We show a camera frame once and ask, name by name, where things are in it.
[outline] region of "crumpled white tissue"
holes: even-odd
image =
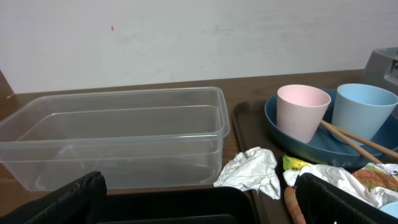
[[[384,187],[375,187],[368,190],[347,170],[340,167],[328,165],[305,166],[301,170],[287,170],[284,172],[284,179],[289,186],[293,186],[297,177],[304,173],[311,173],[324,181],[338,187],[352,196],[376,207],[380,208],[391,202],[398,201],[398,192]]]
[[[229,161],[215,187],[228,186],[242,191],[260,190],[273,199],[280,199],[280,184],[275,173],[276,159],[269,149],[255,147],[240,152]]]

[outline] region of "wooden stick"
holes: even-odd
[[[339,132],[337,129],[335,129],[331,124],[327,123],[326,121],[321,121],[321,124],[327,128],[331,133],[337,135],[339,138],[341,138],[347,145],[351,146],[355,150],[357,150],[362,156],[365,158],[369,159],[371,162],[374,164],[382,164],[382,162],[378,159],[376,159],[372,154],[368,153],[365,149],[363,149],[361,146],[355,144],[349,137],[346,137],[343,133]]]
[[[382,153],[385,153],[385,154],[387,154],[387,155],[390,155],[390,156],[392,156],[392,157],[398,159],[398,152],[394,152],[394,151],[391,150],[391,149],[388,149],[388,148],[386,148],[386,147],[384,147],[384,146],[381,146],[381,145],[379,145],[379,144],[377,144],[377,143],[374,143],[374,142],[372,142],[372,141],[369,141],[369,140],[367,140],[367,139],[364,139],[364,138],[362,138],[362,137],[359,137],[359,136],[357,136],[357,135],[355,135],[355,134],[353,134],[353,133],[351,133],[351,132],[348,132],[348,131],[346,131],[346,130],[344,130],[344,129],[341,129],[341,128],[337,127],[337,126],[334,126],[334,125],[332,125],[332,126],[333,126],[335,129],[337,129],[337,131],[343,133],[345,136],[350,137],[350,138],[352,138],[352,139],[355,139],[355,140],[357,140],[357,141],[359,141],[359,142],[361,142],[361,143],[363,143],[363,144],[365,144],[365,145],[368,145],[368,146],[370,146],[370,147],[372,147],[372,148],[374,148],[374,149],[377,149],[378,151],[381,151]]]

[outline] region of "pink cup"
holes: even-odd
[[[277,94],[278,128],[299,141],[310,142],[329,106],[329,94],[306,85],[282,86]]]

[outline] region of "blue object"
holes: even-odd
[[[337,88],[331,123],[370,140],[397,104],[398,97],[382,88],[355,83],[341,85]]]
[[[398,218],[398,202],[391,202],[380,208],[381,211],[386,212],[392,217]]]
[[[331,97],[330,105],[323,117],[323,120],[330,123],[333,107],[335,106],[336,90],[321,89]],[[286,135],[276,126],[276,107],[277,96],[274,95],[267,100],[265,105],[267,123],[272,136],[286,151],[310,162],[347,169],[358,169],[369,162],[367,158],[360,155],[355,149],[335,139],[323,126],[318,127],[314,137],[308,144]],[[398,119],[390,114],[371,141],[396,151],[398,148],[396,130],[398,130]],[[363,146],[363,148],[378,159],[382,159],[384,155],[369,146]]]

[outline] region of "cup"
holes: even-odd
[[[397,104],[398,97],[385,89],[356,83],[341,85],[337,88],[331,123],[371,140]]]
[[[310,142],[329,106],[329,94],[312,86],[287,85],[277,95],[277,127],[299,141]]]

